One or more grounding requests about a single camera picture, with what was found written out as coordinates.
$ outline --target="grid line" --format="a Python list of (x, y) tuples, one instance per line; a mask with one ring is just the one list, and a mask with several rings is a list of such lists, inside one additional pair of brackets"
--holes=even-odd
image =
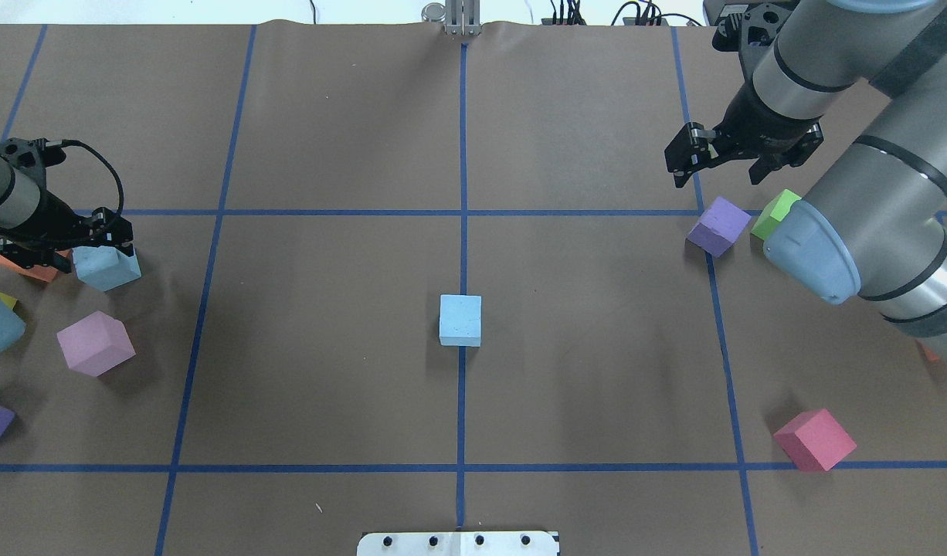
[(240, 92), (237, 94), (236, 112), (233, 115), (233, 131), (230, 133), (229, 150), (226, 154), (226, 167), (223, 168), (222, 187), (219, 191), (219, 214), (216, 216), (216, 225), (212, 229), (212, 243), (209, 246), (209, 260), (205, 265), (205, 282), (202, 284), (202, 299), (199, 301), (199, 314), (195, 318), (195, 335), (192, 337), (192, 354), (188, 360), (188, 374), (185, 377), (185, 387), (182, 392), (182, 408), (179, 412), (178, 428), (175, 432), (175, 444), (172, 450), (171, 465), (168, 471), (168, 483), (165, 487), (165, 499), (161, 510), (161, 521), (158, 525), (157, 540), (154, 546), (154, 556), (164, 553), (165, 536), (168, 532), (168, 520), (171, 516), (171, 504), (175, 496), (175, 482), (178, 478), (178, 464), (182, 454), (182, 441), (185, 436), (185, 425), (188, 419), (188, 402), (192, 398), (192, 381), (195, 379), (195, 366), (199, 362), (199, 348), (202, 344), (202, 327), (205, 324), (205, 310), (209, 306), (209, 289), (212, 288), (212, 272), (216, 268), (216, 253), (219, 250), (219, 234), (222, 231), (223, 210), (226, 208), (226, 196), (229, 194), (229, 180), (233, 172), (233, 155), (236, 151), (236, 138), (240, 133), (240, 120), (243, 117), (243, 101), (247, 93), (247, 80), (250, 77), (250, 64), (254, 56), (254, 42), (257, 39), (257, 25), (250, 26), (250, 36), (247, 39), (247, 52), (243, 64), (243, 74), (240, 77)]
[[(686, 98), (686, 81), (683, 78), (683, 60), (679, 49), (679, 36), (676, 28), (670, 28), (672, 35), (672, 53), (676, 61), (676, 82), (679, 86), (679, 100), (685, 122), (691, 120), (690, 106)], [(704, 210), (704, 194), (700, 176), (693, 174), (693, 189), (697, 196), (697, 208)], [(735, 458), (738, 459), (738, 478), (742, 485), (742, 506), (745, 508), (745, 528), (748, 532), (748, 548), (752, 556), (759, 556), (759, 539), (755, 535), (755, 511), (752, 510), (752, 490), (748, 486), (748, 470), (745, 468), (745, 447), (742, 445), (742, 426), (738, 419), (738, 399), (735, 397), (735, 380), (731, 376), (731, 359), (728, 356), (728, 339), (724, 330), (724, 314), (721, 312), (721, 295), (718, 292), (717, 272), (714, 271), (714, 257), (704, 253), (707, 261), (707, 275), (711, 285), (711, 303), (714, 306), (714, 323), (717, 327), (718, 344), (721, 348), (721, 362), (724, 365), (725, 383), (728, 387), (728, 414), (731, 416), (731, 434), (735, 437)]]
[[(467, 243), (469, 210), (467, 204), (467, 49), (460, 45), (460, 295), (467, 295)], [(467, 515), (467, 349), (457, 353), (457, 529), (463, 528)]]
[(14, 127), (14, 119), (17, 112), (21, 109), (21, 101), (24, 99), (24, 92), (28, 90), (28, 83), (31, 81), (31, 75), (35, 72), (35, 64), (38, 63), (40, 47), (44, 45), (44, 36), (47, 35), (47, 25), (42, 25), (38, 34), (38, 42), (35, 42), (35, 49), (31, 53), (31, 59), (28, 61), (28, 68), (24, 72), (24, 79), (21, 80), (21, 87), (17, 90), (17, 97), (14, 98), (14, 106), (10, 108), (10, 116), (7, 116), (7, 124), (3, 127), (3, 134), (0, 136), (0, 142), (7, 141), (10, 138), (10, 130)]
[[(194, 464), (177, 465), (178, 474), (368, 474), (368, 473), (455, 473), (452, 463), (404, 464)], [(464, 463), (470, 473), (649, 473), (707, 471), (793, 471), (789, 461), (755, 462), (650, 462), (650, 463)], [(0, 463), (0, 473), (167, 473), (171, 465), (151, 464), (68, 464)], [(947, 460), (842, 461), (834, 471), (901, 471), (947, 469)]]
[[(88, 215), (91, 210), (76, 212)], [(414, 210), (414, 208), (124, 208), (124, 215), (148, 217), (696, 217), (695, 208), (470, 208), (470, 210)]]

